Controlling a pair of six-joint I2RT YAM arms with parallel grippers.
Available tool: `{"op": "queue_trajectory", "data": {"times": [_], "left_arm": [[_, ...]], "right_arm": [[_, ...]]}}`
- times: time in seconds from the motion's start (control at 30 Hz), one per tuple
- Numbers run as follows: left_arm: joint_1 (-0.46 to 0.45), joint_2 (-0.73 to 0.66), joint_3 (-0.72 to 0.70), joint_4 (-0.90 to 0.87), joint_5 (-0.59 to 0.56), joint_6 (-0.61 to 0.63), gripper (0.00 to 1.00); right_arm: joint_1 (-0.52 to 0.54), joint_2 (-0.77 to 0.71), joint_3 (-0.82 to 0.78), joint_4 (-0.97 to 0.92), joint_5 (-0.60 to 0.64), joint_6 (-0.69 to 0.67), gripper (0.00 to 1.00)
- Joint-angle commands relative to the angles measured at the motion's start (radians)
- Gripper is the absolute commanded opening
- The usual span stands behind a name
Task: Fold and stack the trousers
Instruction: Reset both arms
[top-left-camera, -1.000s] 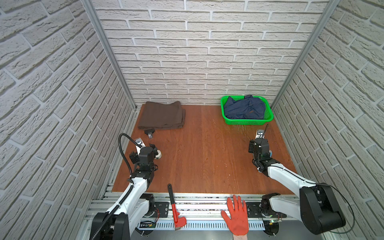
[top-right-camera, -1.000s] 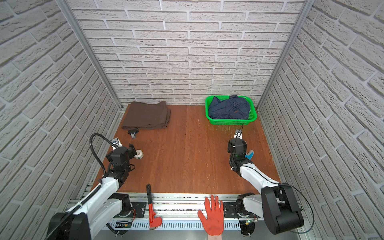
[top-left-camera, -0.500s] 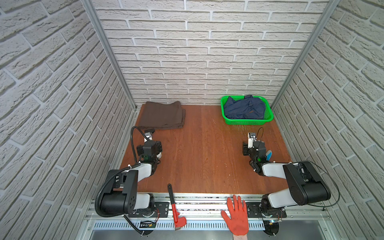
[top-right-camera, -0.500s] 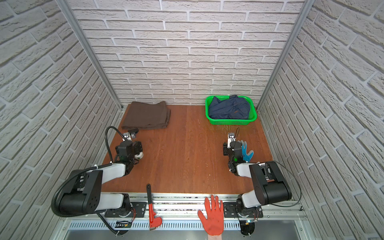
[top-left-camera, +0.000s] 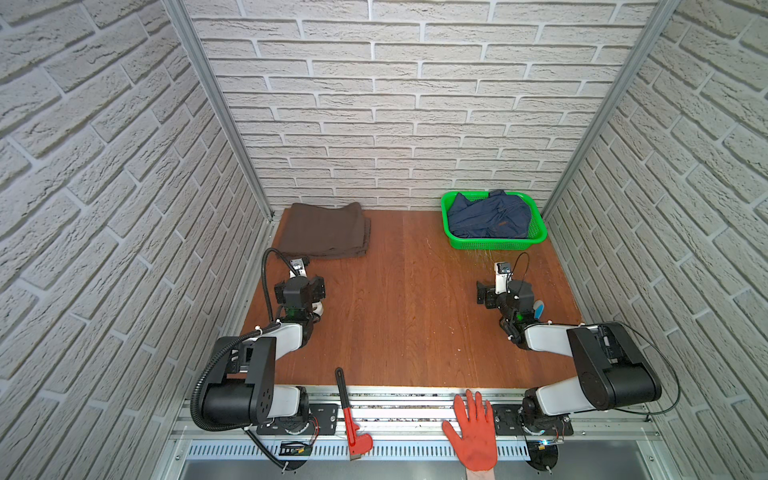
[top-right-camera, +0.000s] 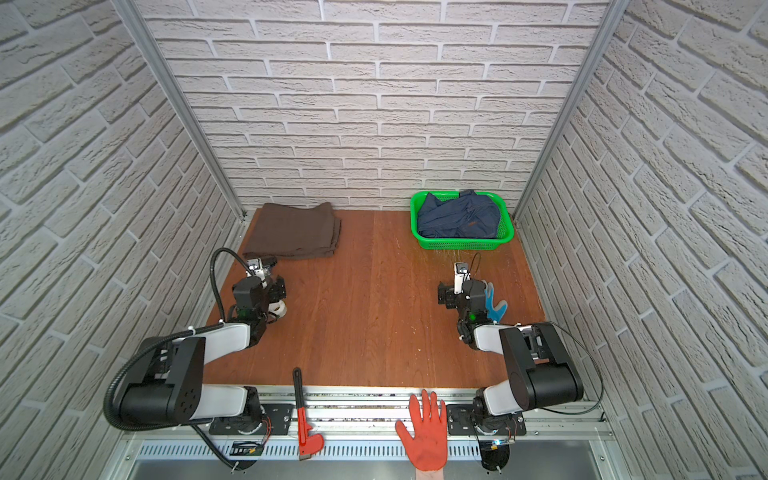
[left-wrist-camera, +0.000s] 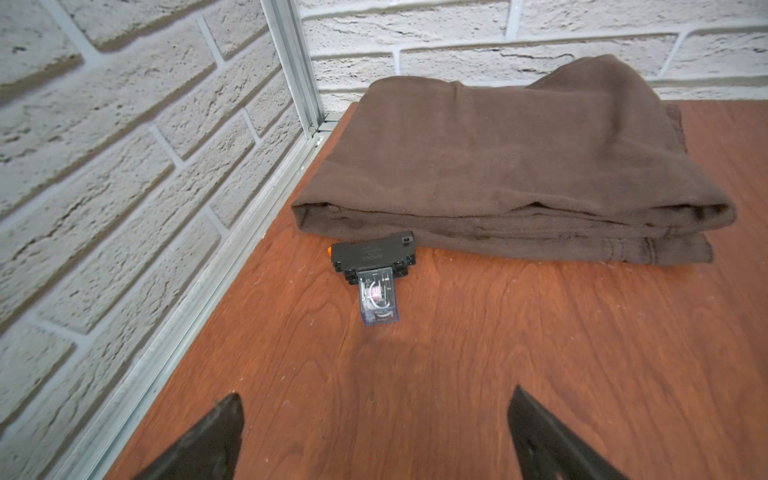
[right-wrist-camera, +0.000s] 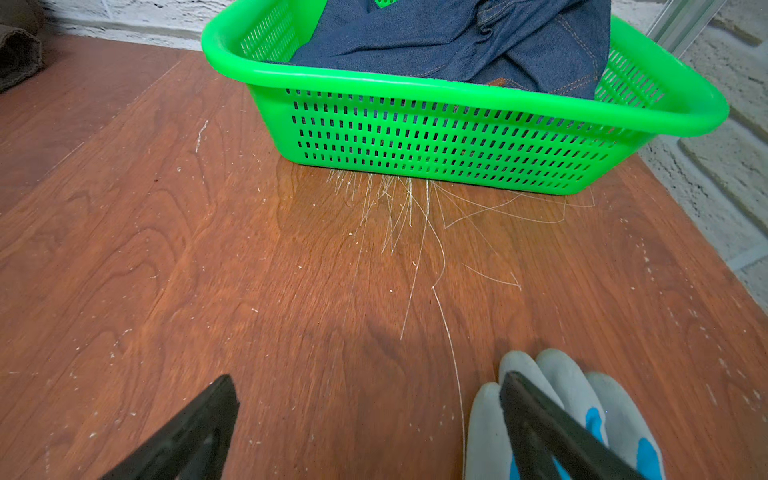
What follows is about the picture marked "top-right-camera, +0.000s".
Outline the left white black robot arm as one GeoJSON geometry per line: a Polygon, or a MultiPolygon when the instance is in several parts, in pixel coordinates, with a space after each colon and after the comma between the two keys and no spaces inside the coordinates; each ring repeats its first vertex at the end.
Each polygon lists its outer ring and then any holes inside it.
{"type": "Polygon", "coordinates": [[[108,422],[125,431],[230,418],[250,432],[265,422],[254,387],[203,382],[205,366],[256,346],[267,325],[286,313],[285,280],[246,277],[233,286],[232,322],[144,340],[104,397],[108,422]]]}

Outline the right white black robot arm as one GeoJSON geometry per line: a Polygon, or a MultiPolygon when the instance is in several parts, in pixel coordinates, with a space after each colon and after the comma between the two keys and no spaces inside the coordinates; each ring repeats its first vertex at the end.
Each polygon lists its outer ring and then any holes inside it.
{"type": "Polygon", "coordinates": [[[494,293],[492,283],[463,275],[437,287],[437,302],[458,312],[459,339],[504,359],[507,378],[479,391],[479,413],[502,417],[580,400],[583,382],[555,326],[503,323],[508,303],[495,302],[494,293]]]}

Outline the red gloved hand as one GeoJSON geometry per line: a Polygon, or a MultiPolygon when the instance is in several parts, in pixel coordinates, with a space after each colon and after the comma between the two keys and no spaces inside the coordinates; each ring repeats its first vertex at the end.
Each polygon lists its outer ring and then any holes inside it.
{"type": "Polygon", "coordinates": [[[416,395],[409,397],[413,434],[401,420],[395,423],[395,430],[415,468],[415,478],[443,479],[448,459],[447,407],[435,392],[422,389],[420,395],[420,400],[416,395]]]}

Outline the brown trousers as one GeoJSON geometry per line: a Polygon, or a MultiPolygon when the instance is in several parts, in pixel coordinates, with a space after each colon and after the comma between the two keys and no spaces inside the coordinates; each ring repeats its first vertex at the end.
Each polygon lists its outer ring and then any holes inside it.
{"type": "Polygon", "coordinates": [[[330,257],[338,246],[341,225],[329,202],[312,208],[267,203],[245,240],[243,255],[289,260],[330,257]]]}

